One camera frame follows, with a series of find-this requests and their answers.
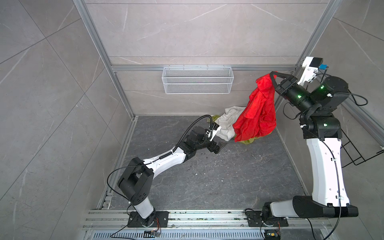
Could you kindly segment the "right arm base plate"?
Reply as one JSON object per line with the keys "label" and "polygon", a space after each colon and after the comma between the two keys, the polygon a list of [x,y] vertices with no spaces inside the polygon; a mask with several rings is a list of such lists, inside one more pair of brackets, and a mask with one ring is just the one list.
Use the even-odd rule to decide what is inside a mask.
{"label": "right arm base plate", "polygon": [[286,218],[270,217],[268,212],[245,209],[249,227],[288,227]]}

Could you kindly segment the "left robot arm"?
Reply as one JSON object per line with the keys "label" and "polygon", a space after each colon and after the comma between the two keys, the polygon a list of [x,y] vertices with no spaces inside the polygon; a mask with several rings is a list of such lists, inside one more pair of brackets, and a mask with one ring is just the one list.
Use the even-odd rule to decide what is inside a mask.
{"label": "left robot arm", "polygon": [[208,149],[218,154],[224,146],[214,141],[219,130],[221,127],[216,123],[212,130],[194,127],[171,150],[153,158],[141,160],[136,157],[130,161],[118,181],[118,187],[146,226],[155,219],[156,214],[149,200],[153,180],[166,170],[190,160],[198,150]]}

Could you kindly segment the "red cloth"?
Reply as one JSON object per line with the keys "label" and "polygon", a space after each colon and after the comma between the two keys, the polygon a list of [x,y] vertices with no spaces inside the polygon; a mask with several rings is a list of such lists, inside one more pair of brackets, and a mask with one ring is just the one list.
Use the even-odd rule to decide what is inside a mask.
{"label": "red cloth", "polygon": [[249,96],[249,102],[238,121],[233,125],[236,137],[240,142],[261,135],[266,127],[261,123],[276,120],[275,89],[270,75],[256,80],[257,88]]}

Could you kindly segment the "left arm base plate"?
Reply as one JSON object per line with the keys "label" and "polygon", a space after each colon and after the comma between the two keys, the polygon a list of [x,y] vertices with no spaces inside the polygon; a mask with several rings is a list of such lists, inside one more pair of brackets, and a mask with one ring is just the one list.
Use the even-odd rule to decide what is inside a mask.
{"label": "left arm base plate", "polygon": [[154,211],[146,219],[134,211],[130,213],[128,228],[166,228],[169,221],[169,212],[167,211]]}

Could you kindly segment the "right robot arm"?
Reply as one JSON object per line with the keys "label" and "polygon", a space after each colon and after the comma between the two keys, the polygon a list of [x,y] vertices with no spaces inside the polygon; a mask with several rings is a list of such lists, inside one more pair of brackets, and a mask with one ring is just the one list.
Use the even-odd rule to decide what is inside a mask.
{"label": "right robot arm", "polygon": [[350,204],[344,187],[341,123],[333,115],[349,95],[347,82],[329,76],[309,92],[292,75],[271,72],[270,77],[275,91],[300,111],[300,127],[311,156],[313,191],[310,196],[265,203],[263,220],[357,217],[359,210]]}

